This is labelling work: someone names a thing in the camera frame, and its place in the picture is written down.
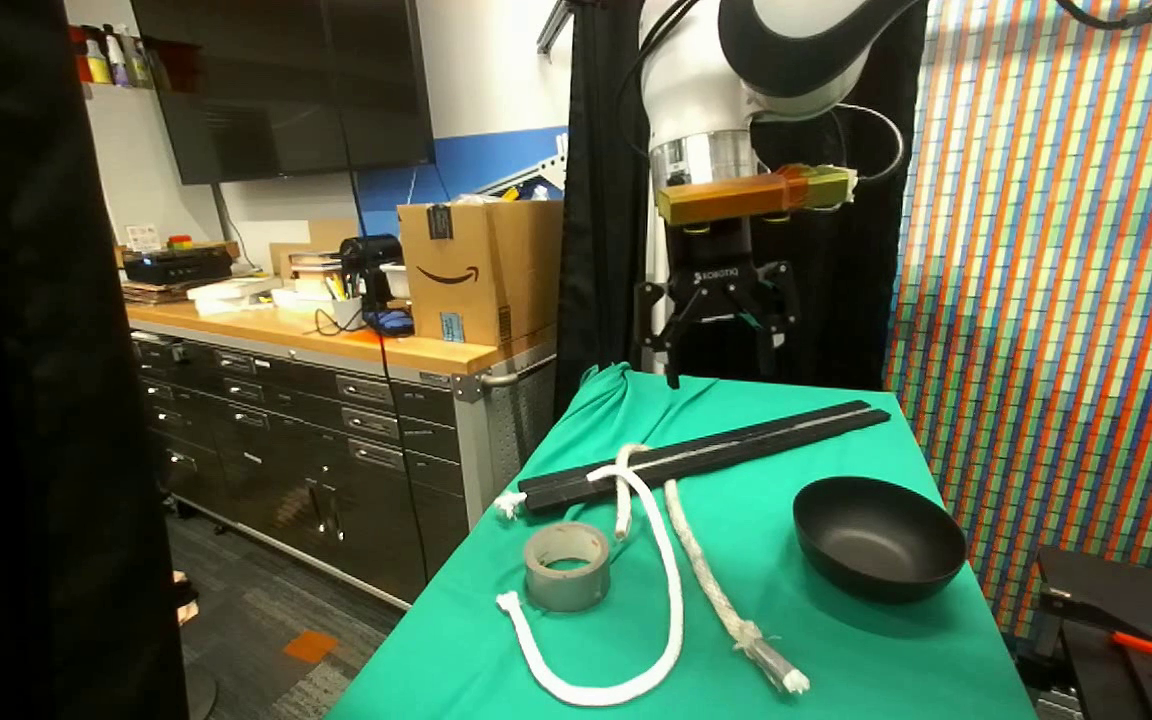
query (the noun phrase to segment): wall-mounted screen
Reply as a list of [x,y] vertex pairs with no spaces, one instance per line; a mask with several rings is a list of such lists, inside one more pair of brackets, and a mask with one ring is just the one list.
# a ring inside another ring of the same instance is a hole
[[433,159],[418,0],[134,0],[185,183]]

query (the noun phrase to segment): white cord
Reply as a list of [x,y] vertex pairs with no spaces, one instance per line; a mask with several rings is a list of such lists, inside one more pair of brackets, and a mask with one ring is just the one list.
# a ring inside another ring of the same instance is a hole
[[840,103],[840,110],[872,117],[872,121],[881,121],[892,130],[897,150],[892,150],[888,166],[881,166],[872,176],[861,176],[865,183],[888,180],[904,162],[904,130],[902,130],[902,123],[892,117],[885,117],[881,109],[867,109],[867,103]]
[[502,493],[502,494],[495,494],[495,512],[509,514],[509,521],[516,521],[521,509],[524,509],[524,498],[530,498],[530,493]]
[[681,537],[689,561],[691,561],[691,577],[696,582],[706,587],[712,612],[720,616],[720,623],[728,626],[728,636],[736,638],[742,655],[749,655],[776,693],[790,693],[790,697],[804,697],[811,685],[801,666],[792,666],[768,638],[766,633],[743,619],[728,591],[720,587],[720,578],[712,577],[710,561],[706,561],[706,546],[689,524],[689,512],[683,512],[683,498],[681,498],[681,481],[664,481],[664,509],[669,509],[669,521],[674,521],[674,532]]
[[674,555],[674,541],[669,541],[669,529],[664,529],[664,514],[655,509],[653,487],[627,467],[634,451],[638,451],[638,442],[623,442],[617,451],[617,463],[603,463],[603,467],[589,470],[589,481],[602,485],[602,481],[611,474],[617,485],[627,485],[641,494],[641,502],[645,502],[645,514],[650,514],[662,564],[664,564],[664,595],[669,595],[669,638],[664,638],[664,652],[655,655],[655,664],[645,666],[641,677],[623,681],[623,685],[611,685],[611,686],[570,685],[570,681],[561,681],[550,666],[550,661],[543,661],[543,652],[540,652],[540,642],[532,636],[532,623],[524,616],[521,595],[516,591],[502,591],[495,595],[502,612],[511,619],[511,633],[521,638],[521,652],[524,652],[530,670],[535,677],[535,685],[550,686],[558,701],[582,703],[582,709],[611,709],[611,703],[627,703],[627,701],[653,693],[674,670],[674,664],[683,652],[683,578],[681,578],[681,564]]

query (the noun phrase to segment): cardboard box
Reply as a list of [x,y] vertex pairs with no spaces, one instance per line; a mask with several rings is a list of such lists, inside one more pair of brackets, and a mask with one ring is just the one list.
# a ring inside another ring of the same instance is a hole
[[402,205],[418,334],[502,350],[554,344],[561,199]]

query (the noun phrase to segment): green tablecloth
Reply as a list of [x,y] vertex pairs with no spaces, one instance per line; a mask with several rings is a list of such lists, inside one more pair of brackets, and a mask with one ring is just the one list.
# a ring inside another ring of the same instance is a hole
[[[766,636],[808,670],[808,697],[776,697],[768,681],[734,652],[683,553],[675,553],[683,564],[689,636],[674,677],[621,709],[570,709],[554,701],[530,677],[511,623],[495,608],[495,591],[524,582],[521,553],[540,524],[490,512],[328,715],[1038,715],[974,568],[923,605],[885,608],[820,578],[795,542],[792,494],[820,474],[881,474],[942,498],[892,391],[691,376],[669,389],[662,376],[611,364],[582,384],[516,481],[611,460],[617,448],[634,440],[662,448],[840,401],[867,401],[888,409],[892,419],[681,485],[691,532],[736,612],[758,619]],[[611,502],[593,502],[582,521],[611,537]],[[611,555],[603,605],[576,616],[524,608],[540,652],[563,681],[621,685],[645,670],[664,649],[664,577],[650,521],[638,514],[634,541]]]

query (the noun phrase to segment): countertop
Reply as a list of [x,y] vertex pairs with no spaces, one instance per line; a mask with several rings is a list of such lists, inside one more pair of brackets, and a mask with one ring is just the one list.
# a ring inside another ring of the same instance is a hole
[[192,303],[124,303],[134,332],[163,332],[188,339],[220,339],[290,359],[319,359],[342,368],[389,368],[402,376],[483,376],[509,359],[490,344],[448,344],[428,334],[389,334],[373,328],[319,332],[313,315],[285,315],[277,306],[243,306],[201,315]]

